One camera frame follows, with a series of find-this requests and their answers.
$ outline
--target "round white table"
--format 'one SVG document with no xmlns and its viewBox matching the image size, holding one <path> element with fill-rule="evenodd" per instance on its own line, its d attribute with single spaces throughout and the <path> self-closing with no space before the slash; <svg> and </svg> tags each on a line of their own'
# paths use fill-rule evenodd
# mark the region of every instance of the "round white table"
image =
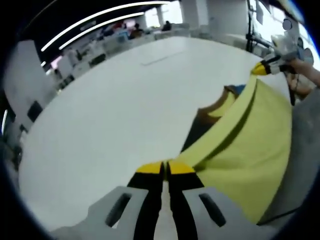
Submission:
<svg viewBox="0 0 320 240">
<path fill-rule="evenodd" d="M 26 138 L 19 185 L 52 231 L 126 186 L 146 163 L 176 157 L 198 108 L 241 85 L 261 59 L 214 41 L 172 37 L 123 52 L 71 83 Z M 288 100 L 283 74 L 261 78 Z"/>
</svg>

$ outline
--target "cable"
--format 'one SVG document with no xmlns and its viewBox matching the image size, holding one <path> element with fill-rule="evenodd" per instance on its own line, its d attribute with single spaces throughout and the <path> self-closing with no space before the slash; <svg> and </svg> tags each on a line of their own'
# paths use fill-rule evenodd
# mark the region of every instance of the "cable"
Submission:
<svg viewBox="0 0 320 240">
<path fill-rule="evenodd" d="M 262 226 L 262 225 L 266 225 L 266 224 L 268 224 L 268 223 L 271 223 L 271 222 L 273 222 L 274 220 L 280 219 L 280 218 L 282 218 L 282 217 L 285 217 L 285 216 L 287 216 L 287 215 L 289 215 L 289 214 L 294 213 L 294 212 L 297 211 L 299 208 L 300 208 L 300 207 L 297 207 L 297 208 L 292 209 L 292 210 L 290 210 L 290 211 L 287 211 L 287 212 L 285 212 L 285 213 L 282 213 L 282 214 L 279 214 L 279 215 L 277 215 L 277 216 L 274 216 L 274 217 L 272 217 L 272 218 L 270 218 L 270 219 L 268 219 L 268 220 L 265 220 L 265 221 L 263 221 L 263 222 L 258 222 L 257 225 L 258 225 L 258 226 Z"/>
<path fill-rule="evenodd" d="M 297 88 L 298 88 L 298 84 L 299 84 L 299 77 L 300 77 L 300 74 L 298 74 L 298 78 L 296 79 L 296 85 L 295 85 L 295 88 L 294 88 L 294 92 L 297 92 Z"/>
</svg>

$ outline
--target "ceiling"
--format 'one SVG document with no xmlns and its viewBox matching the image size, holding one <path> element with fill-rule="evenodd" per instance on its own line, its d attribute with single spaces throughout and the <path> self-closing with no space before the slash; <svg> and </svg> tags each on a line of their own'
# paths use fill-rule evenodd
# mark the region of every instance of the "ceiling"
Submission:
<svg viewBox="0 0 320 240">
<path fill-rule="evenodd" d="M 47 42 L 70 25 L 92 14 L 112 7 L 145 1 L 146 0 L 31 0 L 28 1 L 28 4 L 26 4 L 24 8 L 24 18 L 22 24 L 19 26 L 18 38 L 19 41 L 27 39 L 34 40 L 40 60 L 51 62 L 61 54 L 58 47 L 79 34 L 81 32 L 80 28 L 87 23 L 94 20 L 96 24 L 99 24 L 124 15 L 145 12 L 156 5 L 127 7 L 105 13 L 75 27 L 61 36 L 44 52 L 40 51 Z"/>
</svg>

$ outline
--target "office room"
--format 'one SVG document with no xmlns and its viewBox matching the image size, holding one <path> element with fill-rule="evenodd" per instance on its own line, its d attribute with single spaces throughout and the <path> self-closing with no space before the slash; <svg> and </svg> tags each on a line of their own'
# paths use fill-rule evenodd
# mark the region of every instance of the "office room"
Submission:
<svg viewBox="0 0 320 240">
<path fill-rule="evenodd" d="M 20 7 L 2 45 L 5 239 L 271 240 L 314 229 L 313 3 Z"/>
</svg>

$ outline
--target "person's arm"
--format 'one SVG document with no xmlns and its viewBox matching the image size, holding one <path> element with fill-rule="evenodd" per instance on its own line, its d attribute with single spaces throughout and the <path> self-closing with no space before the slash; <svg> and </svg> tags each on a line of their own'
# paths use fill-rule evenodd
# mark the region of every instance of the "person's arm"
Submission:
<svg viewBox="0 0 320 240">
<path fill-rule="evenodd" d="M 312 89 L 309 87 L 298 87 L 295 90 L 295 93 L 301 98 L 305 99 L 310 93 L 312 92 Z"/>
<path fill-rule="evenodd" d="M 294 68 L 297 74 L 304 75 L 317 87 L 320 87 L 320 71 L 316 70 L 311 64 L 297 58 L 292 60 L 289 64 Z"/>
</svg>

